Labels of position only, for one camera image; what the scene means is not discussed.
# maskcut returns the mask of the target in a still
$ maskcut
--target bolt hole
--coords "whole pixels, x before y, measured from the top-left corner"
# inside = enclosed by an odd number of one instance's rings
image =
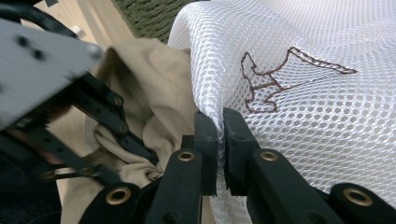
[[[108,204],[117,205],[125,203],[131,197],[132,193],[128,188],[119,187],[111,190],[107,196],[106,201]]]
[[[127,133],[128,132],[128,126],[126,126],[125,124],[121,124],[120,131],[122,133]]]
[[[266,161],[277,161],[277,155],[274,152],[262,152],[260,156]]]
[[[79,171],[82,175],[90,175],[92,173],[92,169],[90,167],[82,168]]]
[[[343,190],[344,196],[360,206],[370,206],[373,204],[373,200],[366,193],[359,189],[348,188]]]
[[[116,105],[122,105],[122,100],[121,100],[121,98],[120,98],[120,97],[114,98],[114,104],[116,104]]]
[[[34,58],[36,58],[38,60],[44,59],[44,53],[43,53],[43,51],[41,51],[39,49],[33,49],[32,55]]]
[[[21,35],[17,36],[16,41],[22,47],[27,47],[29,45],[29,42],[26,39],[26,37],[21,36]]]
[[[177,157],[181,161],[192,161],[195,158],[195,155],[190,152],[182,152],[178,154]]]

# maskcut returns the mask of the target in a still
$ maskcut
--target khaki cloth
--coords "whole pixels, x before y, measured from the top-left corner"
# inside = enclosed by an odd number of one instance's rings
[[[102,125],[93,132],[100,147],[86,159],[116,169],[122,181],[143,188],[163,174],[170,155],[180,148],[182,135],[193,134],[197,108],[192,99],[190,53],[158,40],[137,39],[108,49],[96,77],[123,97],[131,132],[157,153],[159,163],[154,166],[127,152]],[[78,223],[101,189],[89,178],[69,180],[62,223]],[[206,198],[203,223],[212,222]]]

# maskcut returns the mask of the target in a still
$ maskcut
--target embroidered dog logo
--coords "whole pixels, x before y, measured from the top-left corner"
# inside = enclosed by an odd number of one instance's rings
[[[272,113],[278,110],[274,96],[282,91],[303,86],[324,78],[357,73],[337,63],[316,60],[301,50],[288,49],[285,61],[276,69],[260,73],[248,52],[241,60],[243,79],[248,81],[250,95],[245,105],[251,113]]]

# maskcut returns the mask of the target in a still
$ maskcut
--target mesh bag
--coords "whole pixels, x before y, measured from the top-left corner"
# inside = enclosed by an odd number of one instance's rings
[[[169,45],[191,48],[195,103],[221,136],[222,108],[236,109],[312,186],[352,182],[395,206],[395,14],[393,0],[199,2]],[[223,179],[216,221],[249,223]]]

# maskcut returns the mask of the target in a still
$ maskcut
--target gray metal plate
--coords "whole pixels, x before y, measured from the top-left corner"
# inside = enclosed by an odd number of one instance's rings
[[[0,130],[85,75],[102,52],[75,38],[1,19],[0,31]],[[18,36],[28,45],[21,46]],[[41,60],[35,49],[42,51]]]

